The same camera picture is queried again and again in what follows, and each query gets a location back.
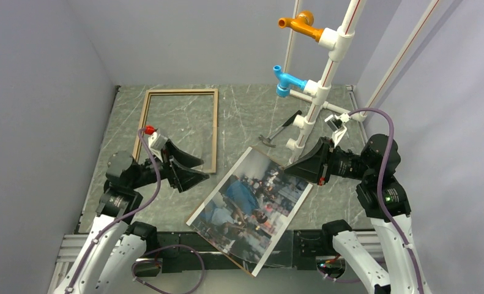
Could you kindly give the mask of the wooden picture frame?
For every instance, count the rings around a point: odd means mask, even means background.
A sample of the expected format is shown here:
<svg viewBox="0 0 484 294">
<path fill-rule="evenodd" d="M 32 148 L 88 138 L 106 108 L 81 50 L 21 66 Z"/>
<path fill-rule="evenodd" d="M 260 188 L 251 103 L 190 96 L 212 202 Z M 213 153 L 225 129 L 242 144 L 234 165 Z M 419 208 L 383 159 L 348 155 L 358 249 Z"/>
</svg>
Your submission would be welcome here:
<svg viewBox="0 0 484 294">
<path fill-rule="evenodd" d="M 202 158 L 200 170 L 217 172 L 219 91 L 150 89 L 144 95 L 139 128 L 154 126 L 184 151 Z"/>
</svg>

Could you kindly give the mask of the printed photo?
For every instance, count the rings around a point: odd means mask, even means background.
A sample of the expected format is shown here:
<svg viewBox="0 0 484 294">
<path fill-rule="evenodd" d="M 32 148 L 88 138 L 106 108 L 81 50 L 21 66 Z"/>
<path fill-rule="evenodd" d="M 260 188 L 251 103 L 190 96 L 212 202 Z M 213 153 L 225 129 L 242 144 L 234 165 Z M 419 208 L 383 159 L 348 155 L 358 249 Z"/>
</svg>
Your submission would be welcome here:
<svg viewBox="0 0 484 294">
<path fill-rule="evenodd" d="M 186 224 L 256 277 L 312 188 L 249 147 Z"/>
</svg>

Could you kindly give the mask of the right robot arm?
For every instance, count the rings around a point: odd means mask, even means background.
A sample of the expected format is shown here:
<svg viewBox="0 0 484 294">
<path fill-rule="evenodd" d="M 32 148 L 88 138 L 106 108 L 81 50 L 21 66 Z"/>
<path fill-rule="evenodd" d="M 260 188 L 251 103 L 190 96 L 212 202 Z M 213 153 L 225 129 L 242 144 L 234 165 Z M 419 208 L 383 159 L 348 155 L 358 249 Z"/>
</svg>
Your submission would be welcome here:
<svg viewBox="0 0 484 294">
<path fill-rule="evenodd" d="M 323 252 L 343 257 L 368 293 L 431 293 L 412 237 L 407 193 L 395 178 L 400 161 L 397 144 L 388 135 L 372 135 L 360 154 L 321 137 L 307 155 L 284 169 L 287 175 L 319 186 L 331 176 L 359 181 L 357 199 L 378 236 L 385 266 L 364 248 L 345 220 L 325 223 L 319 245 Z"/>
</svg>

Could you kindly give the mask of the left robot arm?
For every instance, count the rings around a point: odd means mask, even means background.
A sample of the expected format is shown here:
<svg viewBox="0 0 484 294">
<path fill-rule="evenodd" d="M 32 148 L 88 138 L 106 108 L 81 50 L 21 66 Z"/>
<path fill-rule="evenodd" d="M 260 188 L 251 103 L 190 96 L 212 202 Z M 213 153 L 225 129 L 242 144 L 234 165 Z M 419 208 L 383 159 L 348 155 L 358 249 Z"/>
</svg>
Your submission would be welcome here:
<svg viewBox="0 0 484 294">
<path fill-rule="evenodd" d="M 182 248 L 176 241 L 159 241 L 153 225 L 133 220 L 147 206 L 137 189 L 156 183 L 159 190 L 165 179 L 172 188 L 185 192 L 209 178 L 196 169 L 204 161 L 168 138 L 151 135 L 143 145 L 149 157 L 142 164 L 127 151 L 109 157 L 91 230 L 54 293 L 106 293 L 122 270 L 135 270 L 157 254 L 175 257 Z"/>
</svg>

